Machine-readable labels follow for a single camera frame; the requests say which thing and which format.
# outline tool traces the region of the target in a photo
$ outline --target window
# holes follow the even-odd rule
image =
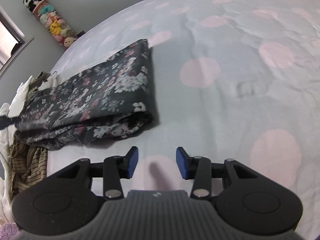
[[[21,33],[19,34],[17,32],[16,26],[10,21],[0,8],[0,67],[2,67],[24,43]]]

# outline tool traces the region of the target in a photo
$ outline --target yellow plush toy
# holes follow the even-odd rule
[[[58,24],[58,20],[55,20],[51,25],[50,25],[50,32],[53,35],[59,35],[61,33],[61,27]]]

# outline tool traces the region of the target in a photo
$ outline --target bedsheet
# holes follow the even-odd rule
[[[158,118],[124,141],[50,152],[48,174],[88,157],[139,148],[130,189],[185,189],[175,149],[213,162],[234,158],[294,191],[297,232],[320,233],[320,1],[145,0],[79,38],[52,72],[63,80],[148,38]],[[213,193],[221,190],[213,181]],[[102,180],[93,192],[102,194]]]

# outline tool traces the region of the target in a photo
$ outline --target floral fabric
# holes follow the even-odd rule
[[[17,124],[23,142],[50,150],[77,140],[126,138],[152,121],[150,51],[139,40],[62,84],[36,91]]]

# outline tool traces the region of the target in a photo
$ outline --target purple fuzzy fabric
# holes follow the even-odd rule
[[[0,240],[11,240],[19,233],[15,223],[7,223],[0,228]]]

